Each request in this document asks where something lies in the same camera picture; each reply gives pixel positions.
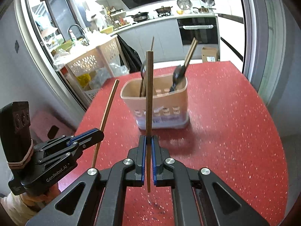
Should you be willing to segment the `person right hand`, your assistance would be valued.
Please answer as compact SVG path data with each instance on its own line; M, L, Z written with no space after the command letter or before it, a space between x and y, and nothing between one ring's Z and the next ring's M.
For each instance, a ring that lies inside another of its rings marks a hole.
M27 193L23 193L20 195L22 201L29 207L33 207L37 210L44 208L51 201L53 201L58 195L60 195L61 191L59 190L59 185L56 183L46 194L41 194L39 196L33 196Z

